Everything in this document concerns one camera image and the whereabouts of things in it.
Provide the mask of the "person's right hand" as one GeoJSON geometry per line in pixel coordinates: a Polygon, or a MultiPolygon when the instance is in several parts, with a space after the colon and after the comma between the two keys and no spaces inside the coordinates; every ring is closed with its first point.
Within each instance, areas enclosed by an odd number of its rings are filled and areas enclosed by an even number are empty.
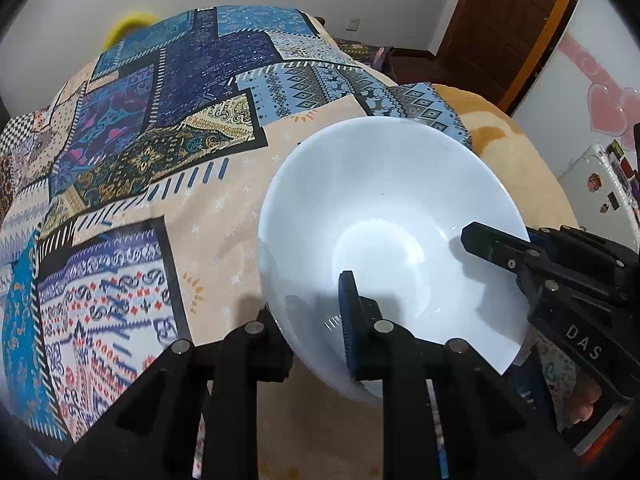
{"type": "Polygon", "coordinates": [[[578,422],[585,422],[590,419],[594,404],[600,399],[601,394],[602,389],[595,382],[591,380],[578,382],[574,391],[565,401],[565,408],[570,422],[578,424],[578,422]]]}

